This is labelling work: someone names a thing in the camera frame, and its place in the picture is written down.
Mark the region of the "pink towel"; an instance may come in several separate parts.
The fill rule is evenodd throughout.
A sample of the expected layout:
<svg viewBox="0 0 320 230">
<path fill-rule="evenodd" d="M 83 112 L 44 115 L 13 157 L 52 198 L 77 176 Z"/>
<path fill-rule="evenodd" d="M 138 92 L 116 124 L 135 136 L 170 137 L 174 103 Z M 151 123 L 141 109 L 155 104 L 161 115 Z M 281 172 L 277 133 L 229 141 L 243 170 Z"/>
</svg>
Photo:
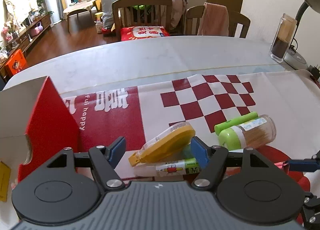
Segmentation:
<svg viewBox="0 0 320 230">
<path fill-rule="evenodd" d="M 197 34 L 200 36 L 228 36 L 229 14 L 224 5 L 204 3 L 204 12 Z"/>
</svg>

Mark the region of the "yellow correction tape dispenser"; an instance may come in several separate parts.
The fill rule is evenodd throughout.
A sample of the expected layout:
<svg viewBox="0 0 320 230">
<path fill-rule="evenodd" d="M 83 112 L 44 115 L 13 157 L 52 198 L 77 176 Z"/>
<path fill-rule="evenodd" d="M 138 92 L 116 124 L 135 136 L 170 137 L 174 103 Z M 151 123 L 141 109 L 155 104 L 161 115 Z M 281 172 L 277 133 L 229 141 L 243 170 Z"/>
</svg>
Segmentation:
<svg viewBox="0 0 320 230">
<path fill-rule="evenodd" d="M 135 167 L 140 163 L 155 163 L 163 160 L 181 151 L 194 136 L 195 130 L 190 123 L 175 123 L 134 152 L 129 157 L 129 163 Z"/>
</svg>

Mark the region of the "green tube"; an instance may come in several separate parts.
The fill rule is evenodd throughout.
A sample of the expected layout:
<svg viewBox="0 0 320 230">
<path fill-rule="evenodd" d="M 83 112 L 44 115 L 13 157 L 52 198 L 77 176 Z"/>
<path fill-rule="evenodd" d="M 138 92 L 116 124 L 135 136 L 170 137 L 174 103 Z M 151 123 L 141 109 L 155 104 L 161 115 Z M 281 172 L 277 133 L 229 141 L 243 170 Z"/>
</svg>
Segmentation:
<svg viewBox="0 0 320 230">
<path fill-rule="evenodd" d="M 250 121 L 252 119 L 255 119 L 257 117 L 258 117 L 258 113 L 257 112 L 250 112 L 248 114 L 245 114 L 245 115 L 238 116 L 236 118 L 230 119 L 230 120 L 228 120 L 226 122 L 216 124 L 214 126 L 215 133 L 216 133 L 217 136 L 219 136 L 221 131 L 223 131 L 223 130 L 225 130 L 227 128 L 230 128 L 230 127 L 232 127 L 234 125 L 239 125 L 239 124 L 245 123 L 245 122 Z"/>
</svg>

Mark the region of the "red printed cushion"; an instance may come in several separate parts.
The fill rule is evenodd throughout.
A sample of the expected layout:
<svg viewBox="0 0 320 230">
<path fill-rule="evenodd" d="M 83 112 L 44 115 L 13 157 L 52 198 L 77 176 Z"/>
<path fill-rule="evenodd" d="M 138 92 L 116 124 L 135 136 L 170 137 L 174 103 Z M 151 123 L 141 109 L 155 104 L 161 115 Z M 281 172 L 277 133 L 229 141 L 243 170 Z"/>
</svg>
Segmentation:
<svg viewBox="0 0 320 230">
<path fill-rule="evenodd" d="M 126 27 L 120 30 L 120 40 L 141 40 L 144 38 L 168 37 L 169 33 L 163 26 Z"/>
</svg>

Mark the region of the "wooden chair with cushion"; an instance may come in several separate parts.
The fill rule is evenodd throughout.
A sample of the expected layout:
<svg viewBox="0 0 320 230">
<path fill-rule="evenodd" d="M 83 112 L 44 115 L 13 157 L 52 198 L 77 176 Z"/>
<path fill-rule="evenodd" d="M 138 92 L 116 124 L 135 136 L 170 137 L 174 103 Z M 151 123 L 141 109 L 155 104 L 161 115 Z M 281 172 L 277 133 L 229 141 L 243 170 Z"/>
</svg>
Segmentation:
<svg viewBox="0 0 320 230">
<path fill-rule="evenodd" d="M 117 0 L 112 10 L 118 41 L 126 27 L 163 26 L 170 34 L 172 0 Z"/>
</svg>

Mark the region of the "wooden chair with towel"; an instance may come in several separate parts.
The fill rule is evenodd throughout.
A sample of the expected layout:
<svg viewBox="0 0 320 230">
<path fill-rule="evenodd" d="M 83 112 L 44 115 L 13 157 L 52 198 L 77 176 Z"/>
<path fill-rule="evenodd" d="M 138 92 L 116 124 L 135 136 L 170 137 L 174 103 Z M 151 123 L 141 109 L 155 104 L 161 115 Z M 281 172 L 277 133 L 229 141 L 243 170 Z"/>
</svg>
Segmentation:
<svg viewBox="0 0 320 230">
<path fill-rule="evenodd" d="M 234 37 L 238 25 L 240 38 L 246 38 L 251 21 L 245 15 L 228 11 L 226 6 L 205 2 L 185 14 L 185 35 Z"/>
</svg>

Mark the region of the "wooden tv console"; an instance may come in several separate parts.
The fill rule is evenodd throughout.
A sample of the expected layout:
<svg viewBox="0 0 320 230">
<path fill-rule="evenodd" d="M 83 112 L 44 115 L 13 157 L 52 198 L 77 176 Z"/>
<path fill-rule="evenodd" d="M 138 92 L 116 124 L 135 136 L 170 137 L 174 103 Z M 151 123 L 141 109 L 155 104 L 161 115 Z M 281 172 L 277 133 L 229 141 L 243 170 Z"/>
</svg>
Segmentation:
<svg viewBox="0 0 320 230">
<path fill-rule="evenodd" d="M 16 51 L 21 50 L 24 57 L 27 56 L 28 49 L 37 42 L 41 35 L 50 28 L 51 26 L 50 14 L 45 14 L 39 19 L 32 22 L 27 26 L 22 32 L 19 33 L 17 38 L 15 38 L 11 43 L 7 44 L 6 50 L 8 50 L 7 58 L 1 63 L 1 78 L 3 80 L 8 80 L 12 77 L 9 74 L 9 69 L 6 68 L 7 63 L 12 58 L 12 55 Z"/>
</svg>

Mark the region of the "red white printed mat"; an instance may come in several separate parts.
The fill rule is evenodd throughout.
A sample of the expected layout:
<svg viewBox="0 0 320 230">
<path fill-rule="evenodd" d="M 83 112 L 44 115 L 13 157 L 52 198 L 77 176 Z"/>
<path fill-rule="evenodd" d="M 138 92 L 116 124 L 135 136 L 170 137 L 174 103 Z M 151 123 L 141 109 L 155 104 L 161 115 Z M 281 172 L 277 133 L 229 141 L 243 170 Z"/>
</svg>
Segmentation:
<svg viewBox="0 0 320 230">
<path fill-rule="evenodd" d="M 63 101 L 80 128 L 80 151 L 126 139 L 116 167 L 135 178 L 129 157 L 178 122 L 188 122 L 207 145 L 215 125 L 256 112 L 274 121 L 275 140 L 260 151 L 273 162 L 310 158 L 319 151 L 319 86 L 307 71 L 247 75 L 193 75 L 185 79 L 114 90 L 90 89 Z"/>
</svg>

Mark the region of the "red cardboard box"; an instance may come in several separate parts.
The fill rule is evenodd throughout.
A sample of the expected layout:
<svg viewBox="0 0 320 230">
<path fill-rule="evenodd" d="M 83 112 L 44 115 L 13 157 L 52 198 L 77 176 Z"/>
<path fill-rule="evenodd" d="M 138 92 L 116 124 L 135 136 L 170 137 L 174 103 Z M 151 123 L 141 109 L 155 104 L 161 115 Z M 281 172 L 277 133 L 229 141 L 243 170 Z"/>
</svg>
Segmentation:
<svg viewBox="0 0 320 230">
<path fill-rule="evenodd" d="M 50 77 L 1 91 L 1 164 L 10 171 L 1 191 L 1 229 L 18 222 L 11 203 L 14 185 L 65 147 L 78 148 L 79 126 Z"/>
</svg>

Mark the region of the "yellow small box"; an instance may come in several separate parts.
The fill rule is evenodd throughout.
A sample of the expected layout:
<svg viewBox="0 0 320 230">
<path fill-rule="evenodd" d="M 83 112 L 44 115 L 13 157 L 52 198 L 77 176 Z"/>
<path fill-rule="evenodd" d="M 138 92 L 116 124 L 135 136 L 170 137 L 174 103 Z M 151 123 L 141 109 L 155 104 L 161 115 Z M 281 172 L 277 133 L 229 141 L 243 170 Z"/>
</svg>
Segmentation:
<svg viewBox="0 0 320 230">
<path fill-rule="evenodd" d="M 0 162 L 0 200 L 7 202 L 11 168 Z"/>
</svg>

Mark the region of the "white plastic bag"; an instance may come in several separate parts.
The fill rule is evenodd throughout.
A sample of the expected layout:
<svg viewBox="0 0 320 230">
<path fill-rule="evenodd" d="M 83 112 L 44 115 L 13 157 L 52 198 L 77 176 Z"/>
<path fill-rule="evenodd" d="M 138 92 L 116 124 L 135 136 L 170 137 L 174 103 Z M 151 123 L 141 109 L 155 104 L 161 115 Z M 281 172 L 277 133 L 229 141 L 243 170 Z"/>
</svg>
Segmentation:
<svg viewBox="0 0 320 230">
<path fill-rule="evenodd" d="M 112 4 L 117 0 L 101 0 L 103 15 L 101 17 L 103 28 L 110 29 L 114 24 Z"/>
</svg>

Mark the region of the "wooden coffee table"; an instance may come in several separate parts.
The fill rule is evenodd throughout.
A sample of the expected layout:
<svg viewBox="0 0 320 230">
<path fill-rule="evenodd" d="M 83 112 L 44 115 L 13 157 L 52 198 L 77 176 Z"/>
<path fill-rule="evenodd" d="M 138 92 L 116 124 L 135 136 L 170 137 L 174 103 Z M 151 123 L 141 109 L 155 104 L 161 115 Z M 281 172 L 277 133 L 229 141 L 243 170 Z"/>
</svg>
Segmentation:
<svg viewBox="0 0 320 230">
<path fill-rule="evenodd" d="M 78 3 L 75 3 L 72 6 L 69 6 L 69 7 L 65 8 L 65 10 L 63 11 L 63 15 L 64 15 L 64 17 L 66 18 L 66 21 L 67 21 L 67 30 L 68 30 L 68 32 L 70 32 L 70 17 L 72 15 L 77 15 L 78 16 L 80 13 L 89 12 L 91 18 L 93 19 L 92 9 L 95 6 L 97 6 L 96 1 L 97 0 L 78 2 Z"/>
</svg>

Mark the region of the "orange gift box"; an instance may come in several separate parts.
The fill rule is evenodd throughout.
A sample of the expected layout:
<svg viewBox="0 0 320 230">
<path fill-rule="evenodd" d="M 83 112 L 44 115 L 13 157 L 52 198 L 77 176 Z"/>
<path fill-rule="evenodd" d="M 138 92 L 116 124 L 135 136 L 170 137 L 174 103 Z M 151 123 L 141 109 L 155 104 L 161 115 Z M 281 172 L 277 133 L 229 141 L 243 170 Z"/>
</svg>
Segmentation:
<svg viewBox="0 0 320 230">
<path fill-rule="evenodd" d="M 7 75 L 13 76 L 20 71 L 27 65 L 27 61 L 22 53 L 21 49 L 16 50 L 5 65 L 5 71 Z"/>
</svg>

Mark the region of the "green lid toothpick jar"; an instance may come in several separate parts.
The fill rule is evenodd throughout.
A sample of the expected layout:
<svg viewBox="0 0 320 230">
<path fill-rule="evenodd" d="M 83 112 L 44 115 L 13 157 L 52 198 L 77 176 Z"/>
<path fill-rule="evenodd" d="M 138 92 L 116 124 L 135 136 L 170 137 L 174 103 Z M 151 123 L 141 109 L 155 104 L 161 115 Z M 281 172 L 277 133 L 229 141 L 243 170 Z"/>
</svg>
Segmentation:
<svg viewBox="0 0 320 230">
<path fill-rule="evenodd" d="M 261 115 L 255 119 L 222 130 L 217 139 L 219 145 L 228 150 L 249 147 L 258 149 L 271 143 L 276 138 L 276 135 L 276 125 L 272 118 L 268 115 Z"/>
</svg>

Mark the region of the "white green glue pen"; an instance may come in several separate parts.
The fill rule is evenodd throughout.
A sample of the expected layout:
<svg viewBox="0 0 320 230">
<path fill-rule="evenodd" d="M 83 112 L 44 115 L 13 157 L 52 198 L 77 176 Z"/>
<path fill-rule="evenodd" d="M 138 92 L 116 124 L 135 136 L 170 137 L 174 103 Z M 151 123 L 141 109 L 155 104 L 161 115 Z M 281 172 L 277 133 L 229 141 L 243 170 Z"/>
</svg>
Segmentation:
<svg viewBox="0 0 320 230">
<path fill-rule="evenodd" d="M 140 177 L 165 177 L 197 174 L 201 171 L 200 165 L 195 158 L 178 161 L 146 163 L 135 166 L 134 174 Z"/>
</svg>

